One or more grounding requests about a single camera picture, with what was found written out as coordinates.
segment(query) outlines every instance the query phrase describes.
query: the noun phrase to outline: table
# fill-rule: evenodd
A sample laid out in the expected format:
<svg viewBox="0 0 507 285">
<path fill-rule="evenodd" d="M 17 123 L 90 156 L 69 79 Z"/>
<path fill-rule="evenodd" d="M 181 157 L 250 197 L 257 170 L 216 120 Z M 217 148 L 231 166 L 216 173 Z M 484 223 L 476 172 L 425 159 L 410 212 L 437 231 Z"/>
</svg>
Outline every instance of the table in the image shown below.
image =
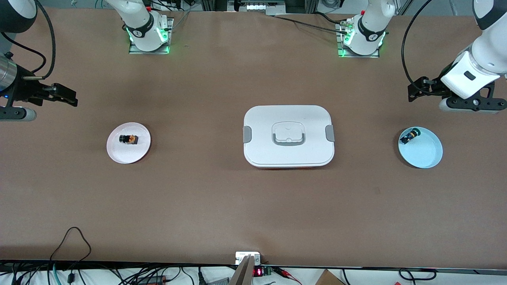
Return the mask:
<svg viewBox="0 0 507 285">
<path fill-rule="evenodd" d="M 79 106 L 46 102 L 33 122 L 0 124 L 0 258 L 46 259 L 78 226 L 89 260 L 232 263 L 235 251 L 255 250 L 283 265 L 507 269 L 507 112 L 408 103 L 400 44 L 410 18 L 393 18 L 378 59 L 339 58 L 326 31 L 220 12 L 190 13 L 169 55 L 142 56 L 127 54 L 115 11 L 48 10 L 57 61 L 46 82 L 76 90 Z M 411 76 L 436 77 L 479 34 L 471 17 L 421 17 L 407 39 Z M 16 39 L 50 55 L 42 16 Z M 23 67 L 40 61 L 12 51 Z M 498 81 L 497 96 L 506 91 Z M 243 116 L 268 104 L 326 108 L 332 162 L 249 165 Z M 132 165 L 105 150 L 125 122 L 153 139 Z M 397 154 L 398 135 L 414 125 L 443 143 L 435 168 Z M 55 258 L 85 253 L 74 232 Z"/>
</svg>

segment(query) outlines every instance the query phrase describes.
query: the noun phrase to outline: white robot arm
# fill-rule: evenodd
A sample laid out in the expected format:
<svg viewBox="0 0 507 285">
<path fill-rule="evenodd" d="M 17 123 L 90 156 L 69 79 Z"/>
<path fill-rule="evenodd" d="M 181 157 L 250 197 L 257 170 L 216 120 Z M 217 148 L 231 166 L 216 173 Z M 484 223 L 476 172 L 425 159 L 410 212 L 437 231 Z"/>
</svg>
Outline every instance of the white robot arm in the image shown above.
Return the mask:
<svg viewBox="0 0 507 285">
<path fill-rule="evenodd" d="M 474 0 L 474 15 L 483 31 L 454 61 L 442 82 L 463 99 L 507 73 L 507 2 Z"/>
<path fill-rule="evenodd" d="M 507 73 L 507 1 L 474 0 L 473 11 L 482 35 L 439 77 L 421 77 L 408 86 L 410 102 L 438 95 L 444 111 L 497 113 L 507 108 L 506 100 L 493 98 L 494 81 Z M 480 95 L 483 88 L 488 89 L 487 97 Z"/>
<path fill-rule="evenodd" d="M 351 19 L 353 27 L 343 44 L 359 55 L 374 53 L 381 44 L 385 28 L 395 12 L 393 0 L 369 0 L 364 13 Z"/>
<path fill-rule="evenodd" d="M 154 51 L 169 40 L 167 16 L 146 9 L 142 0 L 106 0 L 122 17 L 130 40 L 146 52 Z"/>
</svg>

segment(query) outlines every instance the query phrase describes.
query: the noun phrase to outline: small object on plate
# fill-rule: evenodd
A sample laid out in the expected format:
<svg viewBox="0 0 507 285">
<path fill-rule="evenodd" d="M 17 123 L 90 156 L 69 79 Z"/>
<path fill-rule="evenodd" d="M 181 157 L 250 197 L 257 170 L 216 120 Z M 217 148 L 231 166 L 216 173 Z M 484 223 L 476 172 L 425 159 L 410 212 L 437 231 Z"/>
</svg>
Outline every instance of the small object on plate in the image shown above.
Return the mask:
<svg viewBox="0 0 507 285">
<path fill-rule="evenodd" d="M 404 137 L 400 138 L 402 144 L 406 145 L 411 139 L 417 137 L 421 134 L 421 131 L 418 128 L 413 128 L 408 134 Z"/>
<path fill-rule="evenodd" d="M 118 139 L 120 135 L 137 137 L 137 144 L 124 144 Z M 145 126 L 139 123 L 125 123 L 114 129 L 107 138 L 107 154 L 118 163 L 134 163 L 148 152 L 151 140 L 150 132 Z"/>
<path fill-rule="evenodd" d="M 417 139 L 403 144 L 402 138 L 414 128 L 419 130 Z M 406 162 L 418 168 L 432 168 L 442 159 L 444 149 L 437 135 L 423 127 L 411 127 L 404 130 L 398 140 L 398 150 Z"/>
<path fill-rule="evenodd" d="M 136 145 L 139 137 L 137 135 L 120 135 L 120 142 L 128 145 Z"/>
</svg>

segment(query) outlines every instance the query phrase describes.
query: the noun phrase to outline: cable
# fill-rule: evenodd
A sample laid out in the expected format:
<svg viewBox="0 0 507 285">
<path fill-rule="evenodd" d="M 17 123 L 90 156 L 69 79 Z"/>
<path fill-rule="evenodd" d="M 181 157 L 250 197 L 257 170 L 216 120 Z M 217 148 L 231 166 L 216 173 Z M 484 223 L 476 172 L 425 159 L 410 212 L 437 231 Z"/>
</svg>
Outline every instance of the cable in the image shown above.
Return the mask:
<svg viewBox="0 0 507 285">
<path fill-rule="evenodd" d="M 164 275 L 165 270 L 167 270 L 167 268 L 164 269 L 164 271 L 162 271 L 162 274 L 161 274 L 162 276 Z M 178 273 L 176 274 L 176 276 L 173 277 L 173 278 L 171 278 L 171 279 L 167 279 L 166 282 L 171 282 L 171 281 L 175 280 L 176 277 L 178 277 L 178 275 L 181 273 L 181 271 L 182 271 L 182 268 L 180 267 Z"/>
<path fill-rule="evenodd" d="M 342 271 L 343 271 L 343 278 L 345 278 L 345 282 L 347 283 L 347 285 L 350 285 L 350 283 L 347 279 L 347 274 L 345 273 L 345 269 L 342 268 Z"/>
<path fill-rule="evenodd" d="M 405 276 L 403 276 L 402 272 L 408 273 L 410 275 L 410 278 L 406 278 Z M 437 272 L 432 271 L 432 273 L 433 273 L 433 276 L 429 277 L 429 278 L 414 278 L 414 276 L 412 275 L 410 270 L 408 270 L 407 268 L 400 268 L 400 270 L 398 271 L 398 275 L 400 275 L 401 278 L 403 278 L 406 281 L 412 281 L 412 283 L 414 285 L 416 285 L 415 281 L 430 281 L 430 280 L 435 279 L 437 277 Z"/>
<path fill-rule="evenodd" d="M 429 92 L 429 91 L 426 91 L 426 90 L 423 90 L 419 87 L 417 87 L 415 85 L 415 82 L 412 80 L 412 78 L 410 77 L 409 75 L 409 72 L 407 70 L 407 65 L 405 64 L 405 41 L 407 40 L 407 35 L 409 33 L 409 30 L 410 30 L 410 27 L 412 26 L 412 24 L 414 23 L 415 19 L 417 18 L 417 16 L 419 15 L 419 13 L 421 13 L 421 11 L 424 9 L 424 7 L 426 7 L 431 1 L 433 0 L 428 0 L 426 1 L 426 3 L 424 3 L 421 8 L 417 11 L 417 13 L 415 13 L 414 17 L 412 18 L 412 20 L 410 21 L 409 25 L 407 26 L 407 30 L 405 30 L 405 34 L 403 35 L 403 40 L 402 40 L 402 65 L 403 65 L 403 70 L 405 71 L 405 76 L 407 77 L 407 79 L 410 81 L 410 84 L 412 84 L 412 86 L 415 87 L 415 89 L 419 90 L 420 92 L 424 93 L 424 94 L 427 94 L 427 95 L 438 95 L 438 96 L 441 96 L 442 94 L 439 94 L 439 93 L 432 93 L 432 92 Z"/>
<path fill-rule="evenodd" d="M 87 258 L 91 253 L 92 253 L 92 246 L 90 245 L 90 243 L 85 239 L 85 236 L 83 235 L 83 232 L 81 231 L 80 228 L 78 227 L 70 227 L 67 232 L 65 233 L 65 235 L 63 236 L 63 239 L 62 241 L 60 242 L 60 244 L 58 245 L 58 247 L 55 249 L 55 251 L 53 251 L 53 253 L 51 254 L 51 256 L 49 257 L 49 261 L 51 262 L 53 260 L 53 256 L 55 255 L 55 253 L 60 249 L 60 247 L 62 246 L 63 242 L 65 242 L 65 239 L 67 238 L 67 235 L 68 233 L 72 230 L 72 229 L 76 229 L 79 231 L 79 234 L 81 235 L 81 238 L 83 239 L 83 241 L 86 243 L 86 245 L 88 246 L 88 253 L 81 259 L 79 259 L 78 261 L 74 262 L 73 265 L 75 265 L 76 263 L 78 262 L 81 262 L 83 261 L 85 258 Z"/>
<path fill-rule="evenodd" d="M 83 285 L 86 285 L 86 282 L 85 282 L 83 276 L 81 275 L 81 270 L 80 269 L 78 269 L 78 273 L 79 273 L 79 277 L 81 278 L 81 282 L 83 282 Z"/>
<path fill-rule="evenodd" d="M 60 279 L 58 278 L 58 274 L 56 274 L 56 263 L 53 264 L 53 275 L 55 275 L 56 283 L 58 285 L 62 285 L 62 283 L 60 282 Z"/>
<path fill-rule="evenodd" d="M 327 21 L 329 21 L 329 22 L 331 22 L 331 23 L 333 23 L 333 24 L 338 24 L 338 25 L 339 25 L 342 21 L 346 21 L 346 20 L 347 20 L 347 19 L 342 19 L 342 20 L 335 21 L 335 20 L 331 19 L 330 17 L 328 17 L 326 14 L 321 13 L 321 12 L 319 12 L 319 11 L 315 11 L 315 12 L 313 12 L 313 14 L 320 15 L 320 16 L 324 17 Z"/>
<path fill-rule="evenodd" d="M 25 284 L 25 285 L 30 285 L 30 280 L 31 280 L 31 279 L 32 279 L 32 277 L 33 277 L 33 276 L 37 273 L 37 271 L 39 271 L 39 270 L 40 270 L 40 268 L 41 268 L 41 267 L 42 267 L 42 265 L 41 265 L 41 266 L 39 266 L 39 267 L 38 267 L 38 268 L 37 268 L 37 269 L 33 272 L 33 274 L 30 274 L 30 276 L 28 277 L 28 281 L 26 282 L 26 284 Z"/>
<path fill-rule="evenodd" d="M 301 284 L 301 282 L 299 282 L 299 280 L 297 280 L 296 278 L 294 278 L 292 275 L 289 277 L 289 279 L 296 281 L 297 283 L 299 283 L 299 285 L 303 285 L 303 284 Z"/>
<path fill-rule="evenodd" d="M 176 29 L 176 27 L 178 27 L 178 25 L 183 21 L 183 19 L 185 19 L 185 17 L 188 16 L 188 14 L 190 13 L 190 11 L 194 8 L 195 6 L 190 6 L 190 8 L 188 9 L 188 11 L 182 16 L 182 18 L 178 21 L 178 23 L 176 23 L 176 25 L 174 25 L 172 27 L 172 30 Z"/>
<path fill-rule="evenodd" d="M 27 51 L 29 51 L 29 52 L 32 52 L 32 53 L 34 53 L 34 54 L 36 54 L 36 55 L 38 55 L 38 56 L 40 56 L 40 57 L 42 58 L 42 63 L 41 63 L 41 65 L 40 65 L 39 67 L 37 67 L 36 69 L 32 70 L 32 73 L 36 73 L 36 72 L 38 72 L 39 70 L 41 70 L 41 69 L 44 67 L 44 65 L 46 65 L 46 57 L 44 56 L 44 54 L 42 54 L 42 53 L 40 53 L 40 52 L 38 52 L 38 51 L 36 51 L 36 50 L 34 50 L 34 49 L 31 49 L 31 48 L 29 48 L 29 47 L 27 47 L 27 46 L 24 46 L 24 45 L 22 45 L 22 44 L 18 43 L 17 41 L 15 41 L 15 40 L 11 39 L 11 38 L 10 38 L 8 35 L 6 35 L 4 32 L 2 32 L 2 35 L 4 36 L 4 38 L 5 38 L 7 41 L 11 42 L 11 44 L 16 45 L 16 46 L 18 46 L 18 47 L 20 47 L 20 48 L 22 48 L 22 49 L 25 49 L 25 50 L 27 50 Z"/>
<path fill-rule="evenodd" d="M 42 11 L 42 14 L 44 14 L 44 17 L 46 18 L 46 21 L 48 22 L 49 26 L 49 33 L 51 34 L 51 65 L 49 66 L 48 73 L 46 75 L 42 76 L 42 79 L 46 79 L 51 75 L 53 72 L 53 69 L 55 68 L 55 58 L 56 58 L 56 39 L 55 39 L 55 30 L 53 29 L 53 24 L 51 24 L 51 20 L 49 19 L 49 15 L 42 7 L 42 4 L 39 2 L 39 0 L 34 0 L 35 4 L 39 7 L 39 9 Z"/>
<path fill-rule="evenodd" d="M 335 29 L 329 29 L 329 28 L 319 27 L 319 26 L 316 26 L 316 25 L 312 25 L 312 24 L 296 21 L 296 20 L 293 20 L 293 19 L 288 19 L 288 18 L 283 18 L 283 17 L 278 17 L 278 16 L 272 16 L 272 17 L 273 18 L 277 18 L 277 19 L 291 21 L 291 22 L 294 22 L 294 23 L 298 23 L 298 24 L 309 26 L 309 27 L 316 28 L 316 29 L 327 30 L 327 31 L 341 33 L 341 34 L 347 34 L 347 32 L 345 32 L 345 31 L 340 31 L 340 30 L 335 30 Z"/>
<path fill-rule="evenodd" d="M 72 230 L 72 229 L 77 229 L 79 231 L 79 234 L 81 235 L 81 238 L 83 239 L 83 241 L 86 243 L 86 245 L 88 246 L 88 253 L 81 259 L 79 259 L 78 261 L 74 262 L 70 268 L 73 268 L 74 265 L 76 265 L 78 262 L 81 262 L 83 261 L 85 258 L 87 258 L 91 253 L 92 253 L 92 246 L 90 245 L 90 243 L 86 240 L 85 236 L 83 235 L 83 232 L 81 231 L 80 228 L 78 227 L 70 227 L 65 235 L 63 236 L 63 239 L 62 241 L 60 242 L 60 244 L 58 245 L 58 247 L 53 251 L 53 253 L 51 254 L 51 256 L 49 257 L 49 262 L 48 262 L 48 268 L 47 268 L 47 276 L 48 276 L 48 285 L 50 285 L 50 280 L 49 280 L 49 265 L 51 264 L 51 261 L 53 260 L 53 256 L 55 255 L 55 253 L 60 249 L 60 247 L 62 246 L 62 244 L 65 242 L 65 239 L 67 238 L 67 235 L 69 234 L 69 232 Z M 56 265 L 53 265 L 53 272 L 55 274 L 55 277 L 56 277 Z"/>
<path fill-rule="evenodd" d="M 180 268 L 182 269 L 182 272 L 183 272 L 186 276 L 190 277 L 190 280 L 192 280 L 192 285 L 195 285 L 195 283 L 194 283 L 194 279 L 193 279 L 193 278 L 192 278 L 192 277 L 191 277 L 188 273 L 186 273 L 186 272 L 185 272 L 185 270 L 183 269 L 183 267 L 180 267 Z"/>
<path fill-rule="evenodd" d="M 164 7 L 166 7 L 167 9 L 169 9 L 169 11 L 174 11 L 174 10 L 172 10 L 172 9 L 175 9 L 175 8 L 176 8 L 176 9 L 178 9 L 179 11 L 184 11 L 181 7 L 173 7 L 173 6 L 167 6 L 167 5 L 165 5 L 165 4 L 162 4 L 162 2 L 161 2 L 160 0 L 157 0 L 157 2 L 153 2 L 152 0 L 148 0 L 148 1 L 150 1 L 151 3 L 158 4 L 158 5 L 160 5 L 160 6 L 164 6 Z"/>
</svg>

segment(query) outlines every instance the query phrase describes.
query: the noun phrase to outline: black cable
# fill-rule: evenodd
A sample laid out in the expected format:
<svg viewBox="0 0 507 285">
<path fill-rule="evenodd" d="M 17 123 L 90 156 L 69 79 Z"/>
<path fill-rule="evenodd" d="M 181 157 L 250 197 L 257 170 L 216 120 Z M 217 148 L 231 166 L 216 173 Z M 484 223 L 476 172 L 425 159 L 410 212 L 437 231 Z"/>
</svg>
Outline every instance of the black cable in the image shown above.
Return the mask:
<svg viewBox="0 0 507 285">
<path fill-rule="evenodd" d="M 191 277 L 188 273 L 186 273 L 186 272 L 185 272 L 185 270 L 183 269 L 183 267 L 180 267 L 180 268 L 182 269 L 182 272 L 183 272 L 186 276 L 190 277 L 190 280 L 192 280 L 192 285 L 195 285 L 195 283 L 194 283 L 194 279 L 193 279 L 193 278 L 192 278 L 192 277 Z"/>
<path fill-rule="evenodd" d="M 330 17 L 328 17 L 326 14 L 321 13 L 321 12 L 319 12 L 319 11 L 315 11 L 315 12 L 313 12 L 313 14 L 320 15 L 320 16 L 324 17 L 327 21 L 329 21 L 329 22 L 331 22 L 331 23 L 333 23 L 333 24 L 338 24 L 338 25 L 339 25 L 342 21 L 346 21 L 346 20 L 347 20 L 347 19 L 342 19 L 342 20 L 335 21 L 335 20 L 331 19 Z"/>
<path fill-rule="evenodd" d="M 171 281 L 175 280 L 176 277 L 178 277 L 178 275 L 181 273 L 181 271 L 182 271 L 182 268 L 180 267 L 178 273 L 176 274 L 176 276 L 173 277 L 173 278 L 171 278 L 171 279 L 166 280 L 166 282 L 171 282 Z"/>
<path fill-rule="evenodd" d="M 293 19 L 288 19 L 288 18 L 283 18 L 283 17 L 278 17 L 278 16 L 272 16 L 272 17 L 277 18 L 277 19 L 291 21 L 291 22 L 294 22 L 294 23 L 298 23 L 298 24 L 309 26 L 309 27 L 316 28 L 316 29 L 327 30 L 327 31 L 341 33 L 341 34 L 347 34 L 347 32 L 345 32 L 345 31 L 340 31 L 340 30 L 335 30 L 335 29 L 329 29 L 329 28 L 319 27 L 319 26 L 316 26 L 316 25 L 300 22 L 300 21 L 293 20 Z"/>
<path fill-rule="evenodd" d="M 51 261 L 53 260 L 53 256 L 55 255 L 55 253 L 60 249 L 60 247 L 62 246 L 62 244 L 65 242 L 65 239 L 67 238 L 67 235 L 69 234 L 69 232 L 72 230 L 72 229 L 77 229 L 79 231 L 79 234 L 81 235 L 81 238 L 83 239 L 83 241 L 86 243 L 86 245 L 88 246 L 88 253 L 81 259 L 79 259 L 78 261 L 74 262 L 70 267 L 73 267 L 76 263 L 80 262 L 80 261 L 83 261 L 85 258 L 87 258 L 91 253 L 92 253 L 92 246 L 90 245 L 90 243 L 86 240 L 85 236 L 83 235 L 83 232 L 81 231 L 80 228 L 78 227 L 70 227 L 65 235 L 63 236 L 63 239 L 62 241 L 60 242 L 60 244 L 58 245 L 58 247 L 53 251 L 53 253 L 51 254 L 51 256 L 49 257 L 49 262 L 48 262 L 48 268 L 47 268 L 47 276 L 48 276 L 48 285 L 51 284 L 50 280 L 49 280 L 49 270 L 50 270 L 50 265 L 51 265 Z"/>
<path fill-rule="evenodd" d="M 37 271 L 39 271 L 40 269 L 42 268 L 42 265 L 39 266 L 34 272 L 33 274 L 30 274 L 30 276 L 28 277 L 28 281 L 26 282 L 25 285 L 30 285 L 30 280 L 32 279 L 33 276 L 35 276 L 35 274 L 37 273 Z"/>
<path fill-rule="evenodd" d="M 405 276 L 403 276 L 402 272 L 406 272 L 410 275 L 410 278 L 407 278 Z M 415 284 L 415 281 L 430 281 L 430 280 L 433 280 L 437 277 L 437 272 L 436 271 L 432 271 L 433 273 L 433 276 L 432 277 L 429 277 L 429 278 L 414 278 L 414 275 L 412 275 L 412 273 L 410 272 L 410 270 L 408 270 L 407 268 L 400 268 L 400 270 L 398 271 L 398 275 L 403 278 L 404 280 L 406 281 L 412 281 L 412 283 L 414 285 Z"/>
<path fill-rule="evenodd" d="M 423 89 L 417 87 L 415 85 L 415 82 L 410 77 L 409 72 L 407 70 L 407 65 L 405 64 L 405 41 L 407 40 L 407 35 L 409 33 L 410 27 L 414 23 L 415 19 L 419 15 L 419 13 L 421 13 L 421 11 L 424 9 L 424 7 L 426 7 L 431 1 L 433 1 L 433 0 L 428 0 L 428 1 L 426 1 L 426 3 L 424 3 L 421 6 L 421 8 L 417 11 L 417 13 L 415 13 L 414 17 L 412 18 L 412 20 L 410 21 L 409 25 L 407 26 L 407 30 L 405 30 L 405 34 L 403 35 L 403 40 L 402 40 L 402 65 L 403 65 L 403 70 L 405 71 L 405 76 L 407 76 L 407 79 L 410 81 L 410 84 L 412 84 L 415 87 L 415 89 L 417 89 L 420 92 L 422 92 L 424 94 L 427 94 L 427 95 L 438 95 L 438 96 L 441 96 L 442 94 L 440 94 L 440 93 L 432 93 L 432 92 L 429 92 L 429 91 L 426 91 L 426 90 L 423 90 Z"/>
<path fill-rule="evenodd" d="M 27 51 L 29 51 L 29 52 L 32 52 L 32 53 L 34 53 L 34 54 L 36 54 L 36 55 L 38 55 L 38 56 L 40 56 L 40 57 L 42 58 L 42 63 L 41 63 L 41 65 L 40 65 L 39 67 L 37 67 L 36 69 L 32 70 L 32 71 L 31 71 L 32 73 L 36 73 L 36 72 L 38 72 L 39 70 L 41 70 L 41 69 L 44 67 L 44 65 L 46 65 L 47 60 L 46 60 L 46 57 L 44 56 L 44 54 L 42 54 L 42 53 L 40 53 L 40 52 L 38 52 L 38 51 L 36 51 L 36 50 L 34 50 L 34 49 L 31 49 L 31 48 L 29 48 L 29 47 L 27 47 L 27 46 L 24 46 L 24 45 L 22 45 L 22 44 L 18 43 L 17 41 L 15 41 L 15 40 L 11 39 L 11 38 L 10 38 L 8 35 L 6 35 L 4 32 L 2 32 L 2 35 L 4 36 L 4 38 L 5 38 L 7 41 L 11 42 L 11 44 L 16 45 L 16 46 L 18 46 L 18 47 L 20 47 L 20 48 L 22 48 L 22 49 L 25 49 L 25 50 L 27 50 Z"/>
<path fill-rule="evenodd" d="M 42 76 L 42 79 L 46 79 L 51 75 L 53 72 L 53 69 L 55 68 L 55 58 L 56 58 L 56 39 L 55 39 L 55 30 L 53 29 L 53 24 L 51 23 L 51 20 L 49 19 L 49 15 L 42 7 L 42 4 L 39 2 L 39 0 L 34 0 L 35 4 L 39 7 L 39 9 L 42 11 L 42 14 L 44 14 L 44 17 L 46 18 L 46 21 L 48 22 L 49 26 L 49 33 L 51 34 L 51 65 L 49 66 L 49 70 L 46 73 L 46 75 Z"/>
<path fill-rule="evenodd" d="M 55 255 L 55 253 L 60 249 L 60 247 L 62 246 L 62 244 L 65 242 L 65 239 L 67 238 L 69 232 L 72 230 L 72 229 L 76 229 L 79 231 L 79 234 L 81 235 L 81 238 L 83 239 L 83 241 L 86 243 L 86 245 L 88 246 L 88 253 L 81 259 L 79 259 L 78 261 L 76 261 L 75 263 L 77 262 L 81 262 L 83 261 L 85 258 L 87 258 L 91 253 L 92 253 L 92 246 L 90 245 L 90 243 L 86 240 L 85 236 L 83 235 L 83 232 L 81 231 L 80 228 L 78 227 L 70 227 L 67 232 L 65 233 L 65 235 L 63 236 L 63 239 L 62 241 L 60 242 L 60 244 L 58 245 L 58 247 L 53 251 L 53 253 L 51 254 L 51 256 L 49 257 L 49 261 L 51 262 L 53 260 L 53 256 Z"/>
<path fill-rule="evenodd" d="M 16 268 L 16 270 L 14 270 L 14 263 L 13 263 L 12 264 L 12 282 L 11 282 L 11 285 L 15 285 L 16 284 L 17 275 L 18 275 L 18 271 L 17 271 L 17 268 Z"/>
<path fill-rule="evenodd" d="M 345 274 L 345 269 L 342 268 L 342 271 L 343 271 L 343 278 L 345 278 L 345 282 L 347 283 L 347 285 L 350 285 L 350 283 L 347 279 L 347 274 Z"/>
<path fill-rule="evenodd" d="M 86 285 L 86 282 L 83 279 L 83 276 L 81 275 L 81 269 L 78 269 L 78 273 L 79 273 L 79 277 L 81 278 L 81 281 L 83 282 L 84 285 Z"/>
<path fill-rule="evenodd" d="M 153 2 L 152 0 L 148 0 L 148 1 L 150 1 L 151 3 L 158 4 L 158 5 L 160 5 L 160 6 L 164 6 L 164 7 L 166 7 L 167 9 L 169 9 L 169 11 L 174 11 L 174 10 L 172 10 L 172 9 L 174 9 L 174 8 L 178 9 L 178 11 L 185 11 L 185 10 L 184 10 L 184 9 L 182 9 L 181 7 L 173 7 L 173 6 L 167 6 L 167 5 L 164 5 L 164 4 L 162 4 L 162 2 L 161 2 L 160 0 L 157 0 L 157 2 Z"/>
</svg>

